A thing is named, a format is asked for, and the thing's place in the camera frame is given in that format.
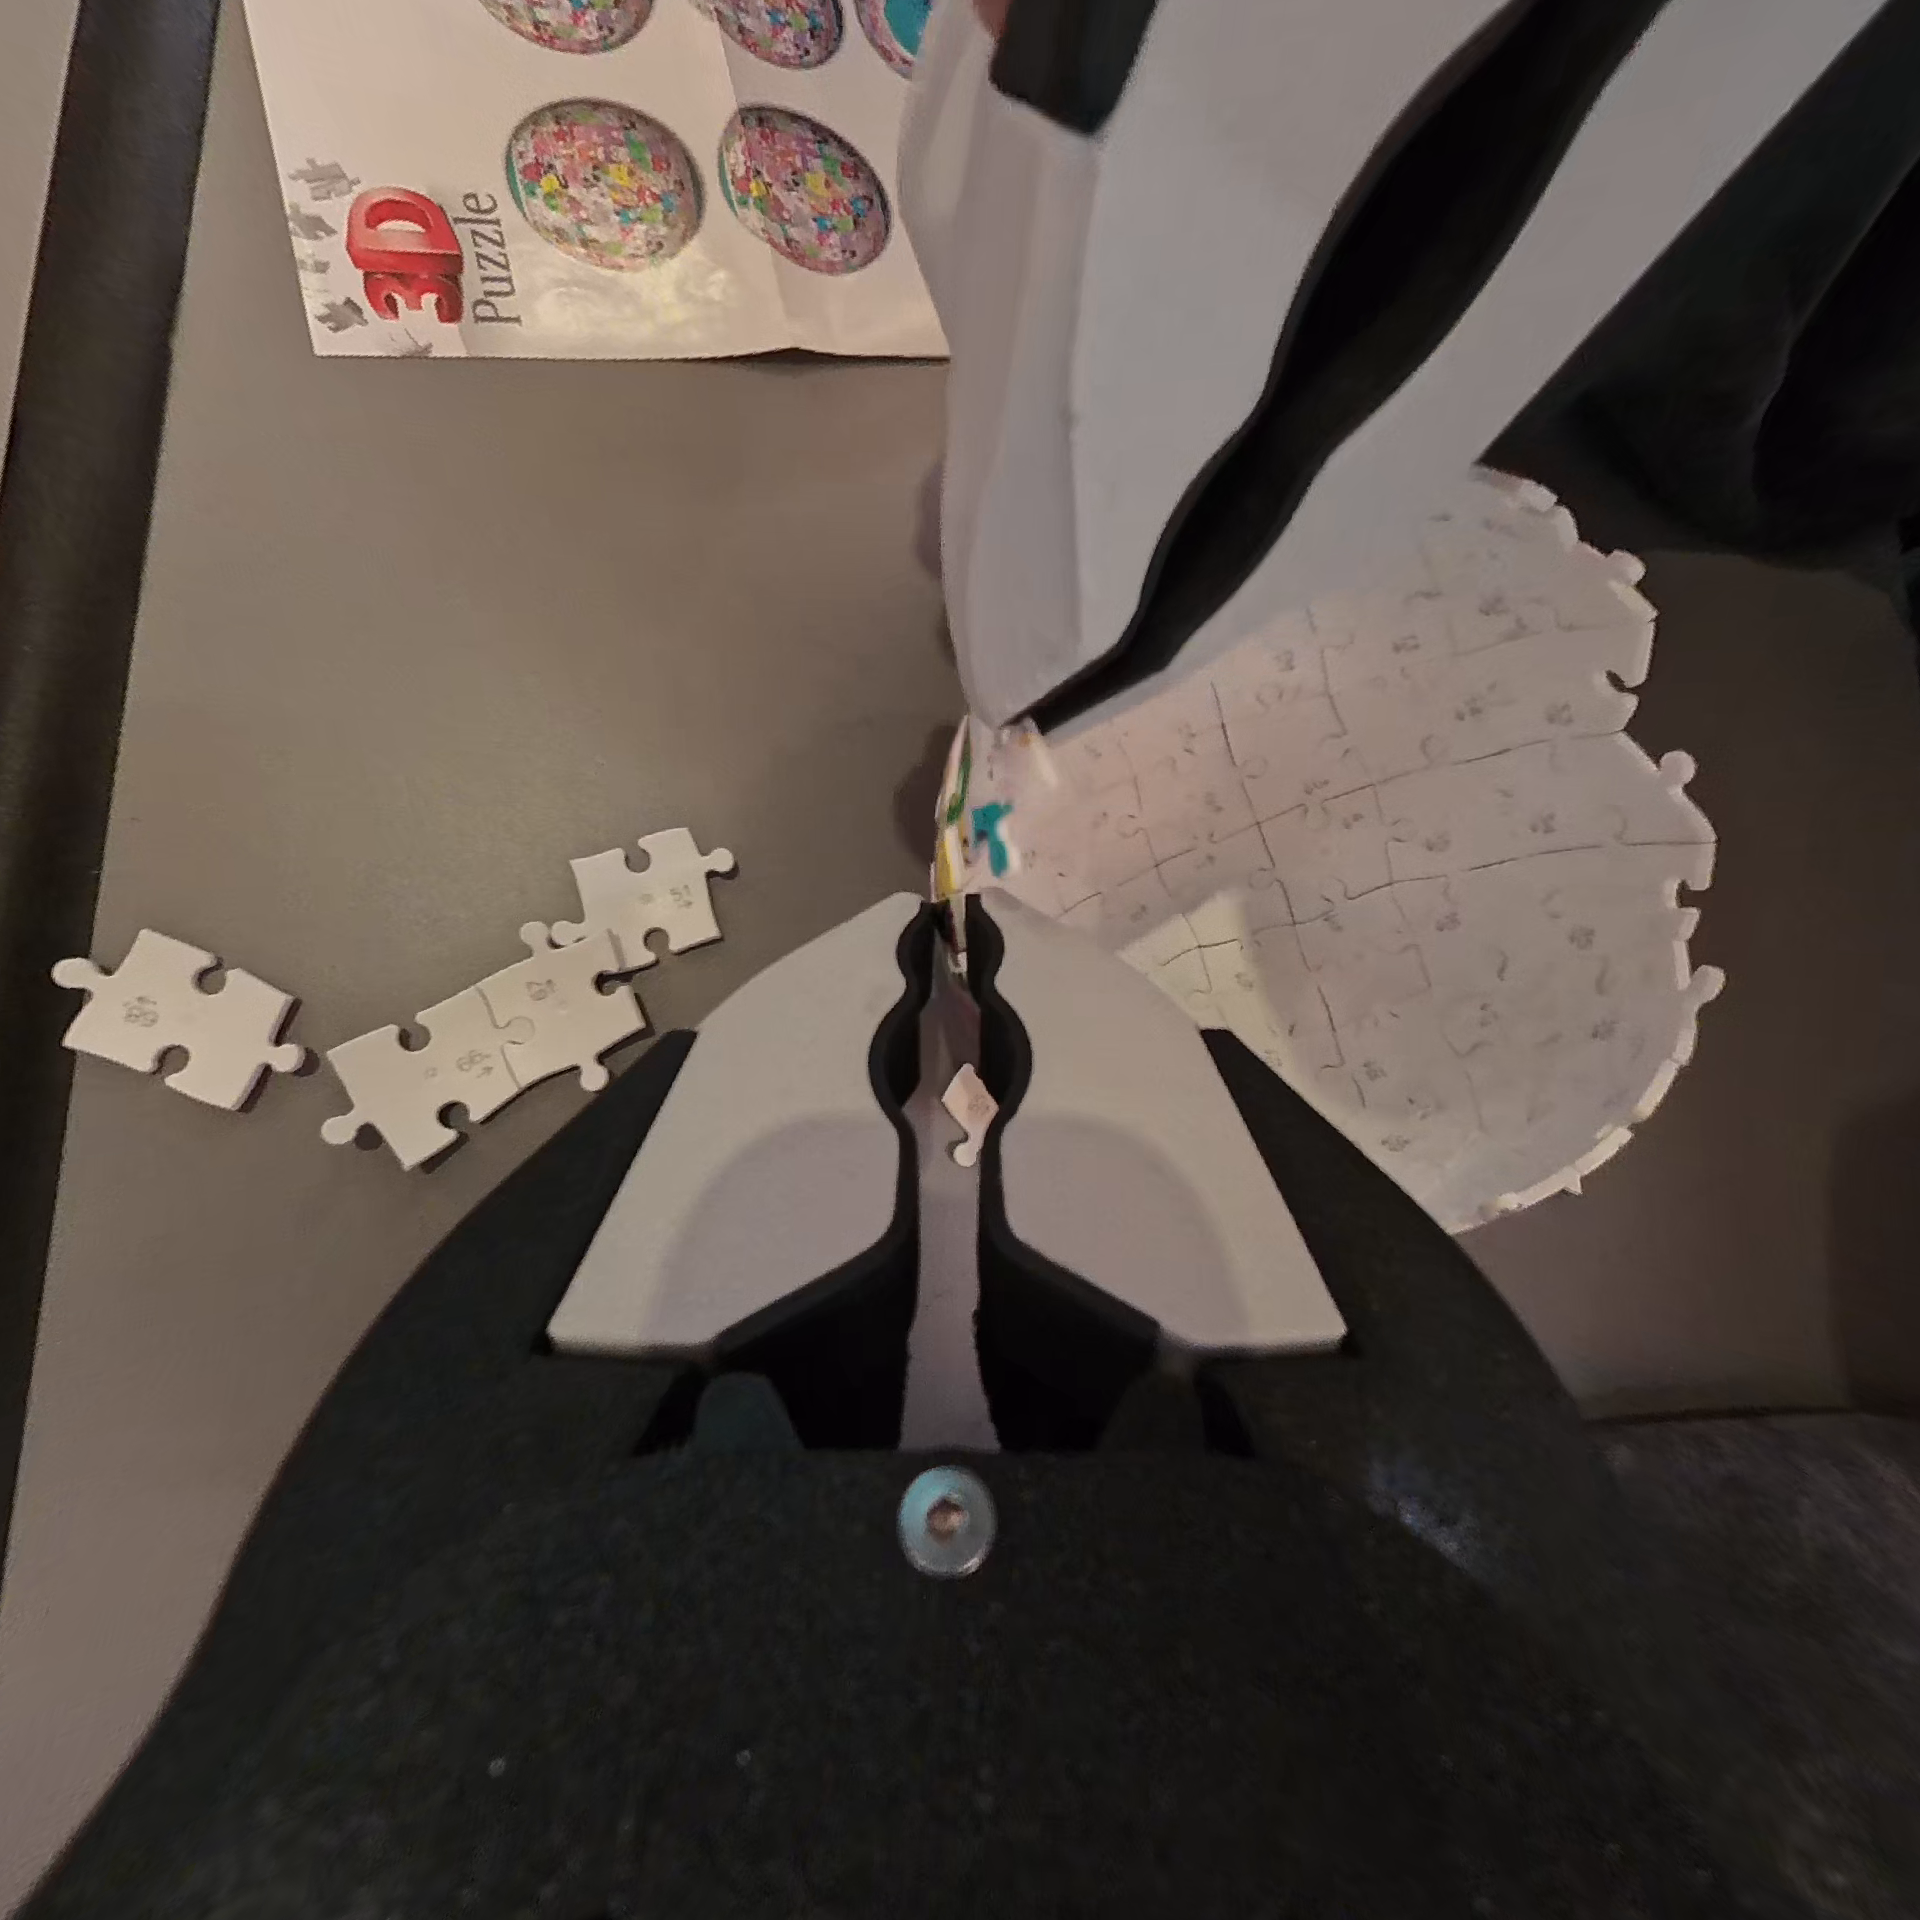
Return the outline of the colourful puzzle ball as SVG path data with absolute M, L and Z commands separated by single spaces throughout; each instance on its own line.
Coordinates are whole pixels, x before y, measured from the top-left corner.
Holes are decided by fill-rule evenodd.
M 929 892 L 1080 928 L 1234 1034 L 1441 1228 L 1573 1193 L 1720 973 L 1690 757 L 1628 731 L 1644 564 L 1474 468 L 1402 564 L 1073 736 L 965 719 Z

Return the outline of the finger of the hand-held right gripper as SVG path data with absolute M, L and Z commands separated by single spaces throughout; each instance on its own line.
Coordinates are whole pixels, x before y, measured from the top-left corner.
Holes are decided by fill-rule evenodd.
M 1590 111 L 1590 4 L 933 4 L 902 205 L 974 716 L 1154 685 L 1477 459 L 1544 381 L 1486 338 Z
M 1460 163 L 1398 145 L 1370 205 L 1392 178 L 1444 188 L 1447 205 L 1393 216 L 1402 260 L 1317 362 L 1310 332 L 1338 284 L 1319 271 L 1138 612 L 1049 692 L 1046 724 L 1114 719 L 1268 618 L 1382 585 L 1453 483 L 1879 17 L 1865 3 L 1526 13 L 1426 124 L 1495 137 L 1486 194 Z

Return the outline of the white joined puzzle piece pair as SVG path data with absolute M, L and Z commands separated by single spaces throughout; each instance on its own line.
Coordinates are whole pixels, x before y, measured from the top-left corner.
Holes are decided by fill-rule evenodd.
M 448 1111 L 484 1123 L 564 1075 L 589 1095 L 608 1088 L 610 1051 L 645 1034 L 616 937 L 597 931 L 575 945 L 541 945 L 537 928 L 521 937 L 528 957 L 413 1017 L 420 1045 L 385 1025 L 327 1051 L 350 1100 L 321 1123 L 327 1146 L 374 1135 L 401 1168 L 418 1168 L 460 1144 Z

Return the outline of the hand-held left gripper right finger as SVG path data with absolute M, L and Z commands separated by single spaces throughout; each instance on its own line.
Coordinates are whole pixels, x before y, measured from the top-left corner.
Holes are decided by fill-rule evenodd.
M 996 1114 L 976 1359 L 1004 1452 L 1093 1449 L 1154 1373 L 1324 1359 L 1349 1329 L 1208 1034 L 1082 931 L 966 901 Z

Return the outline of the folded puzzle instruction leaflet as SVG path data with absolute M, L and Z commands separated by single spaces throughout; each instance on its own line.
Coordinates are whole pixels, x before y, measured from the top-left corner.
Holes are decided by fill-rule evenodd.
M 313 352 L 942 362 L 895 178 L 926 21 L 247 4 Z

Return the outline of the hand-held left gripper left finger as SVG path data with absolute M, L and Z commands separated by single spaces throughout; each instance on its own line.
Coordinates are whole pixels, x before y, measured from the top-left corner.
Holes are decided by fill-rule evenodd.
M 762 1377 L 816 1449 L 895 1449 L 919 1307 L 934 907 L 892 895 L 698 1025 L 545 1324 L 557 1354 Z

